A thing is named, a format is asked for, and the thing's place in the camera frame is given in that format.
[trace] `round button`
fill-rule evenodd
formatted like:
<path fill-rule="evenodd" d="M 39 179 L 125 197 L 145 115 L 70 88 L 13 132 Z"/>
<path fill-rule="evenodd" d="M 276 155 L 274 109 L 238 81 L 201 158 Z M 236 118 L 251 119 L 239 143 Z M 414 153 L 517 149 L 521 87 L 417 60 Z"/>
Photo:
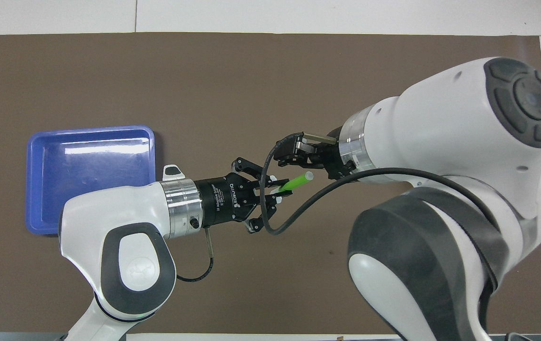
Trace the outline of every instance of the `round button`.
<path fill-rule="evenodd" d="M 541 82 L 535 77 L 524 77 L 515 82 L 515 101 L 530 118 L 541 121 Z"/>

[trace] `thick black cable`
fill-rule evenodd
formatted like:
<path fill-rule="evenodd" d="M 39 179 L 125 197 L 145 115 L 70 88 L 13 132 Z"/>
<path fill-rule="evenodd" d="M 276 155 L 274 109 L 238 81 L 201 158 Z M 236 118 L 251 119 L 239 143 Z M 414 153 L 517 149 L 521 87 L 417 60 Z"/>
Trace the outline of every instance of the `thick black cable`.
<path fill-rule="evenodd" d="M 275 147 L 271 149 L 268 157 L 266 158 L 266 161 L 264 162 L 264 167 L 262 168 L 262 175 L 260 177 L 260 209 L 262 211 L 262 222 L 264 222 L 264 227 L 266 228 L 266 231 L 268 231 L 272 235 L 278 235 L 280 233 L 283 233 L 294 221 L 299 218 L 311 205 L 313 205 L 316 201 L 318 201 L 320 198 L 325 196 L 325 194 L 331 192 L 332 190 L 347 184 L 351 183 L 355 180 L 366 178 L 366 177 L 372 177 L 374 175 L 384 175 L 384 174 L 401 174 L 401 175 L 412 175 L 414 177 L 420 177 L 424 179 L 430 179 L 432 181 L 435 181 L 437 183 L 443 184 L 445 186 L 448 186 L 449 188 L 452 188 L 453 190 L 456 190 L 457 192 L 461 193 L 463 196 L 465 196 L 467 199 L 469 199 L 476 207 L 479 208 L 481 213 L 485 216 L 485 218 L 496 228 L 498 229 L 498 223 L 496 222 L 496 218 L 494 217 L 494 214 L 489 210 L 489 207 L 481 201 L 480 198 L 478 198 L 475 194 L 470 192 L 467 188 L 462 186 L 459 183 L 456 183 L 455 181 L 452 181 L 450 179 L 447 179 L 446 177 L 442 177 L 441 175 L 437 175 L 435 173 L 426 172 L 424 170 L 418 170 L 418 169 L 411 169 L 411 168 L 376 168 L 371 170 L 364 170 L 363 172 L 347 175 L 346 177 L 339 179 L 338 181 L 335 181 L 329 185 L 327 185 L 325 188 L 314 194 L 314 196 L 310 197 L 305 203 L 303 203 L 293 214 L 288 218 L 278 229 L 273 229 L 268 221 L 268 212 L 266 210 L 265 200 L 264 200 L 264 184 L 266 183 L 266 172 L 268 171 L 269 164 L 271 163 L 271 159 L 274 156 L 275 152 L 279 147 L 294 137 L 303 136 L 304 133 L 296 133 L 291 134 L 289 136 L 286 136 L 283 138 L 283 140 L 280 140 L 277 142 Z"/>
<path fill-rule="evenodd" d="M 176 274 L 176 278 L 181 280 L 181 281 L 188 281 L 188 282 L 201 281 L 202 279 L 207 277 L 207 275 L 212 271 L 213 267 L 214 267 L 214 257 L 209 257 L 209 267 L 207 268 L 206 272 L 204 272 L 203 275 L 201 275 L 201 276 L 199 276 L 197 278 L 187 278 L 187 277 L 182 277 L 182 276 Z"/>

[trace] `blue plastic bin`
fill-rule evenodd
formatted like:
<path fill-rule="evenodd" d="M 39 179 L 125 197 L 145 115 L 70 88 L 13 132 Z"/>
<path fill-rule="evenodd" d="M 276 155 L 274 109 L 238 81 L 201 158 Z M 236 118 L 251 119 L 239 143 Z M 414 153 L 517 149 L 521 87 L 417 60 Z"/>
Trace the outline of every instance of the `blue plastic bin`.
<path fill-rule="evenodd" d="M 155 181 L 155 137 L 147 126 L 39 132 L 26 158 L 26 227 L 35 234 L 57 234 L 72 197 Z"/>

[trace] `black knob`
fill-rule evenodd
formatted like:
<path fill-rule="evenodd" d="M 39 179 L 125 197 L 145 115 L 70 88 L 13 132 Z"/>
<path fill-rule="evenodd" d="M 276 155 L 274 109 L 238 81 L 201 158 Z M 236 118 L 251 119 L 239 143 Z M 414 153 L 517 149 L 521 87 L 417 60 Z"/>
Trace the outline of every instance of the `black knob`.
<path fill-rule="evenodd" d="M 197 218 L 192 218 L 190 220 L 190 226 L 192 226 L 194 229 L 199 229 L 199 220 L 197 220 Z"/>

